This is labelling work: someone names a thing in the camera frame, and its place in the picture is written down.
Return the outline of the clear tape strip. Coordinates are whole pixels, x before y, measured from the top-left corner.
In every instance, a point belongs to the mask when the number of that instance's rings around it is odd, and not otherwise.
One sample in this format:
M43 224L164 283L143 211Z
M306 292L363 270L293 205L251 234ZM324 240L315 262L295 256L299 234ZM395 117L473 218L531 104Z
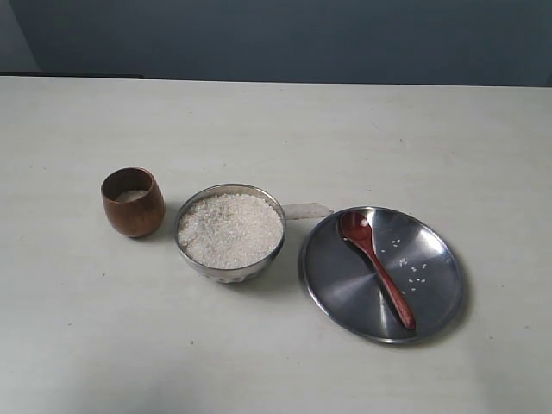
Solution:
M286 204L282 208L287 220L323 218L333 213L327 206L317 203Z

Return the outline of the steel bowl of rice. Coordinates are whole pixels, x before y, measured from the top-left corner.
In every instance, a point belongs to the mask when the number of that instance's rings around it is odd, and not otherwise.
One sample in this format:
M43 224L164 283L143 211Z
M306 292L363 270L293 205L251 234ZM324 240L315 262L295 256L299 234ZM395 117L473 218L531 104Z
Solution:
M194 194L180 207L174 240L194 271L232 284L270 267L285 231L285 213L271 194L252 185L225 184Z

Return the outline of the round steel plate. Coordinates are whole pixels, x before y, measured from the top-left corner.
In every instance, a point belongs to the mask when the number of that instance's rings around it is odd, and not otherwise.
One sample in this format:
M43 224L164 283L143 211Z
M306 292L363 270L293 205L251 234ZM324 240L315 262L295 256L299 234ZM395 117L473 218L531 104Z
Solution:
M461 313L467 281L449 245L404 212L362 206L377 259L416 320L401 322L376 267L340 229L342 213L324 218L298 256L300 278L317 306L343 328L381 343L420 342L442 333Z

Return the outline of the brown wooden cup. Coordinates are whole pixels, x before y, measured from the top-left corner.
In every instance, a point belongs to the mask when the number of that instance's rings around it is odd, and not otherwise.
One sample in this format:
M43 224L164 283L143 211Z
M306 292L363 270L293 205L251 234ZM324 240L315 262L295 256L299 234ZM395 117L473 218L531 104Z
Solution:
M103 208L110 225L122 235L140 238L162 224L165 201L153 174L140 167L111 173L101 185Z

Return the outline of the red wooden spoon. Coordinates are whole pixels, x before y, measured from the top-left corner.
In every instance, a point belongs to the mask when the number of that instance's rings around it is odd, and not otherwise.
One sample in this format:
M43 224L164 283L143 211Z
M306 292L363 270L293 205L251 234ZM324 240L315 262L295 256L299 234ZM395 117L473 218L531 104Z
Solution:
M408 330L414 330L417 327L414 314L374 250L373 229L368 218L359 210L349 210L341 214L339 227L342 235L355 245L375 267L403 326Z

